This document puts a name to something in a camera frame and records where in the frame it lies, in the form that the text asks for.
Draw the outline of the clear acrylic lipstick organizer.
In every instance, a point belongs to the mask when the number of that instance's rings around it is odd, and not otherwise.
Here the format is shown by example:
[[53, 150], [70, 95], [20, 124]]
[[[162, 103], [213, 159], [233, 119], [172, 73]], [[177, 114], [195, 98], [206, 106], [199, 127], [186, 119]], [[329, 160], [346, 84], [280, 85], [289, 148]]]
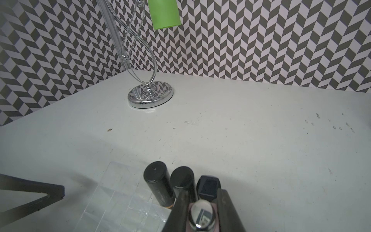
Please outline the clear acrylic lipstick organizer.
[[161, 232], [171, 211], [159, 205], [143, 172], [110, 162], [74, 231]]

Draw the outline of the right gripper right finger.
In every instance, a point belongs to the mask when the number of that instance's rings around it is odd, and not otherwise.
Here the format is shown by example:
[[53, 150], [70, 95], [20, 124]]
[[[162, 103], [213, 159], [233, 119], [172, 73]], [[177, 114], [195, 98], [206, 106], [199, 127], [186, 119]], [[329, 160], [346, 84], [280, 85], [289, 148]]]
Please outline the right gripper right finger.
[[225, 189], [217, 190], [216, 205], [221, 232], [246, 232], [245, 227]]

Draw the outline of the pink blue gradient lipstick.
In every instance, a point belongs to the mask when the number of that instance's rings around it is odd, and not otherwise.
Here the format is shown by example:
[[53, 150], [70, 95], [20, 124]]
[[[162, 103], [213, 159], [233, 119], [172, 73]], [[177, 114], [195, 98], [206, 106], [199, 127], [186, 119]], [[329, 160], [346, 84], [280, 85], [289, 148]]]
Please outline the pink blue gradient lipstick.
[[207, 200], [198, 200], [188, 207], [186, 232], [219, 232], [217, 205]]

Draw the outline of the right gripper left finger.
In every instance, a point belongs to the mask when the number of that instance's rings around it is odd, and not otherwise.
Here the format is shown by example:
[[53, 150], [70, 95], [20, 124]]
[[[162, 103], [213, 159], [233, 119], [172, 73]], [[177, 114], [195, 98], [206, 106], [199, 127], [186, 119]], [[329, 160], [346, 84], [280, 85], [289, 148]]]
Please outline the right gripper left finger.
[[162, 232], [185, 232], [188, 222], [190, 196], [188, 190], [179, 193], [175, 205], [162, 229]]

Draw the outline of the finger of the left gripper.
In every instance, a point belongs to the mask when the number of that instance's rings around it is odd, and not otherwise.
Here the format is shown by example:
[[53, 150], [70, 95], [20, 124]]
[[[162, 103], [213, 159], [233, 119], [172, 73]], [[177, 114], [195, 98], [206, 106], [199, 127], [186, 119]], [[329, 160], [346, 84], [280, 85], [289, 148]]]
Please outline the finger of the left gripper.
[[36, 182], [1, 174], [1, 190], [43, 193], [46, 196], [32, 202], [1, 212], [1, 227], [11, 224], [65, 197], [65, 187], [62, 185]]

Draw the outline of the black lipstick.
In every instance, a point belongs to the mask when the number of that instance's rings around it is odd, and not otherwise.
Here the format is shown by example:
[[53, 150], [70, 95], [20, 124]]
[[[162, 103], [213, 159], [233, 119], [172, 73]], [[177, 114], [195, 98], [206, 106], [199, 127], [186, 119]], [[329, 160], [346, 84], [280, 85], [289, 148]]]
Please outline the black lipstick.
[[191, 168], [187, 166], [176, 168], [171, 174], [170, 183], [176, 199], [179, 198], [182, 191], [186, 190], [189, 193], [191, 203], [198, 201], [195, 177]]
[[144, 171], [144, 180], [151, 189], [159, 205], [172, 209], [176, 195], [170, 184], [170, 174], [162, 161], [149, 164]]
[[199, 199], [213, 202], [217, 198], [217, 190], [221, 188], [220, 180], [214, 176], [202, 175], [196, 185]]

